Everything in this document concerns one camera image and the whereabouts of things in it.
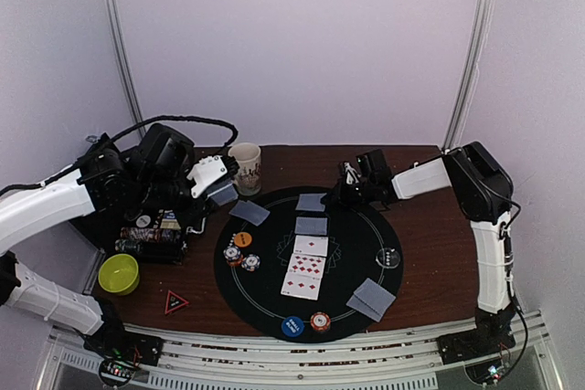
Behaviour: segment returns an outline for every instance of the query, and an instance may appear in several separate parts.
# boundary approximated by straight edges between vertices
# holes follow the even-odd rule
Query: brown tabletop
[[[335,184],[337,164],[354,161],[368,146],[262,147],[262,192],[298,185]],[[436,146],[384,146],[394,173],[439,153]],[[125,322],[186,332],[261,335],[229,308],[216,286],[214,248],[229,219],[231,204],[207,221],[202,237],[194,237],[183,266],[141,264],[140,285],[126,297],[105,293]],[[369,331],[416,327],[473,317],[479,288],[475,244],[469,222],[451,188],[421,195],[391,206],[384,217],[399,236],[404,254],[404,279],[398,299],[380,323]],[[168,290],[190,306],[165,316]]]

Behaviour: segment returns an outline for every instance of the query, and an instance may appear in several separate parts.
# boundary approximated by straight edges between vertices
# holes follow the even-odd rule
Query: white wall
[[[118,0],[144,115],[225,118],[260,143],[441,143],[475,3]]]
[[[585,342],[585,0],[495,0],[463,141],[516,184],[516,285],[542,309],[571,389]]]
[[[0,186],[71,163],[88,134],[130,121],[103,0],[0,0]],[[69,225],[15,247],[39,274],[78,290],[95,249]],[[29,389],[50,326],[0,308],[0,386]]]

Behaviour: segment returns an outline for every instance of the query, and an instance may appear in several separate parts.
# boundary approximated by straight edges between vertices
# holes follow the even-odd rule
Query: red triangle sign
[[[175,312],[180,310],[181,308],[185,308],[189,302],[183,299],[178,294],[173,293],[169,290],[166,293],[166,306],[165,306],[165,315],[170,314],[171,312]]]

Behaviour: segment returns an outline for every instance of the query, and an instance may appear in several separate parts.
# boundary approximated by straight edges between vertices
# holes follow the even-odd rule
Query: orange poker chip
[[[239,232],[234,237],[234,244],[240,248],[248,247],[252,243],[252,235],[247,232]]]

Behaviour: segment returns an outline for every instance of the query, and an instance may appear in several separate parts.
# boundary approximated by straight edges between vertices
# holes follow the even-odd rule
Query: white backdrop
[[[441,143],[476,0],[117,0],[144,117],[260,143]],[[225,134],[182,127],[200,144]]]

